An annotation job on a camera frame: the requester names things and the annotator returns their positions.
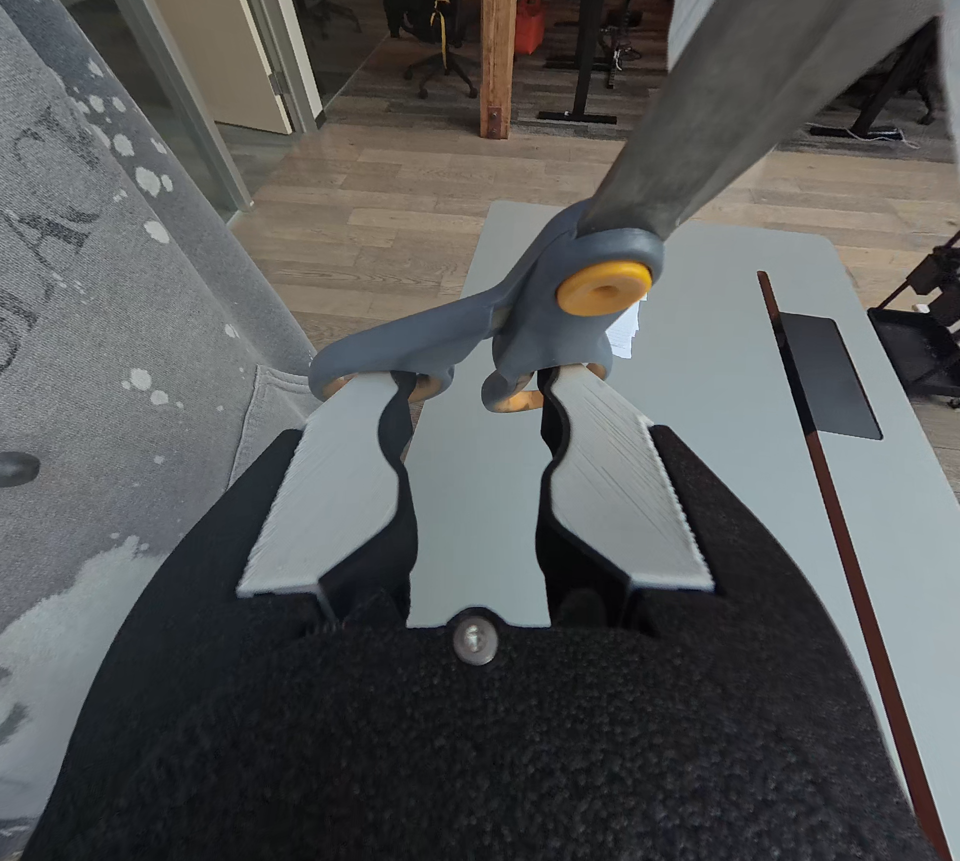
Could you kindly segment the person's grey splattered sweatshirt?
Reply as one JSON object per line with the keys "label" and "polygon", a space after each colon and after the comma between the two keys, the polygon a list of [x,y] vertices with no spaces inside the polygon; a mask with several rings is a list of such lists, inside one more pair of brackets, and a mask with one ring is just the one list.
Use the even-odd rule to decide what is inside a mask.
{"label": "person's grey splattered sweatshirt", "polygon": [[284,429],[314,347],[77,16],[2,0],[2,856],[139,596]]}

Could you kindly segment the white door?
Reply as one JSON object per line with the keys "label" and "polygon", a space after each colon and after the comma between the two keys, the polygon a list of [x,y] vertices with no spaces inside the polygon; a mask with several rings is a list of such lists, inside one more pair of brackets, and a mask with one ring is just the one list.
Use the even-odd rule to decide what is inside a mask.
{"label": "white door", "polygon": [[219,126],[277,136],[323,113],[294,0],[151,0]]}

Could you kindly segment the cut lined paper pieces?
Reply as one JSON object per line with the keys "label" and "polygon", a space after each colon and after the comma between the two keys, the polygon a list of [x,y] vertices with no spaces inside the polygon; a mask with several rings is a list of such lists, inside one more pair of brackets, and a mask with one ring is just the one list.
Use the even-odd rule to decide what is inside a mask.
{"label": "cut lined paper pieces", "polygon": [[615,358],[632,358],[633,342],[640,329],[640,315],[645,301],[646,297],[642,297],[632,303],[606,328],[606,339]]}

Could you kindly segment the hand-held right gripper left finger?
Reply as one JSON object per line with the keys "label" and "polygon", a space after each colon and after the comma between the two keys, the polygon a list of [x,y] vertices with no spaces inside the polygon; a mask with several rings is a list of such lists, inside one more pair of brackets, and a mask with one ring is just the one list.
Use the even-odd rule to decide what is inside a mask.
{"label": "hand-held right gripper left finger", "polygon": [[415,375],[360,375],[308,418],[238,596],[406,595],[417,520],[402,455]]}

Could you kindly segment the wooden post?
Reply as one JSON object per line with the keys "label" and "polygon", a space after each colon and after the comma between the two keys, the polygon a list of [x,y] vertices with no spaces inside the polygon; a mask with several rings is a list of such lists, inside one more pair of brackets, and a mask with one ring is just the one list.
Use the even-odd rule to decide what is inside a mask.
{"label": "wooden post", "polygon": [[505,140],[512,120],[518,0],[481,0],[480,135]]}

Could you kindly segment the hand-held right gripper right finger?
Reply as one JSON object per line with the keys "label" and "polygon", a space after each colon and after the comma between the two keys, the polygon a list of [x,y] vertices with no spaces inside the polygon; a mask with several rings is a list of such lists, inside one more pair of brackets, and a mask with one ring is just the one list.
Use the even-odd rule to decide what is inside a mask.
{"label": "hand-held right gripper right finger", "polygon": [[652,421],[588,367],[560,367],[562,423],[549,512],[628,590],[713,590],[714,576],[651,433]]}

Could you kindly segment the grey desk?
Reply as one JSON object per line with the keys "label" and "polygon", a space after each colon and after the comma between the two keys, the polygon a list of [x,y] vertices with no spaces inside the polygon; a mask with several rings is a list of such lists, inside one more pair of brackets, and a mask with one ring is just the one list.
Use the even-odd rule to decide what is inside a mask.
{"label": "grey desk", "polygon": [[[923,772],[958,859],[958,503],[833,244],[816,235],[690,220],[667,241],[631,358],[610,384],[669,426],[791,556],[846,642],[892,757],[894,737],[764,302],[831,320],[881,438],[820,443]],[[414,627],[487,607],[549,620],[535,554],[550,452],[538,411],[493,413],[482,341],[423,406],[406,464],[418,529]]]}

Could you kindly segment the black utility cart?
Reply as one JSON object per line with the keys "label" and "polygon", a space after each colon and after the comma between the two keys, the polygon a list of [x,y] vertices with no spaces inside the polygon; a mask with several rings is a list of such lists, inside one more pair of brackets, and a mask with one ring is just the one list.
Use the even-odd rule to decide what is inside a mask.
{"label": "black utility cart", "polygon": [[936,245],[879,305],[873,330],[908,396],[959,407],[959,235]]}

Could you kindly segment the grey and yellow scissors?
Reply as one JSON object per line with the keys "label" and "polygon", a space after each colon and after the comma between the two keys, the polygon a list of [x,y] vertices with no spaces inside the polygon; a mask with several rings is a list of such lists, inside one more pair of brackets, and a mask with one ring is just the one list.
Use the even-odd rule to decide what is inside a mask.
{"label": "grey and yellow scissors", "polygon": [[561,210],[493,287],[340,339],[318,352],[309,387],[327,400],[357,375],[406,373],[428,399],[486,339],[494,369],[489,411],[514,411],[532,375],[613,364],[606,331],[661,276],[666,241],[706,203],[853,84],[788,117],[751,86],[684,88],[665,81],[592,198]]}

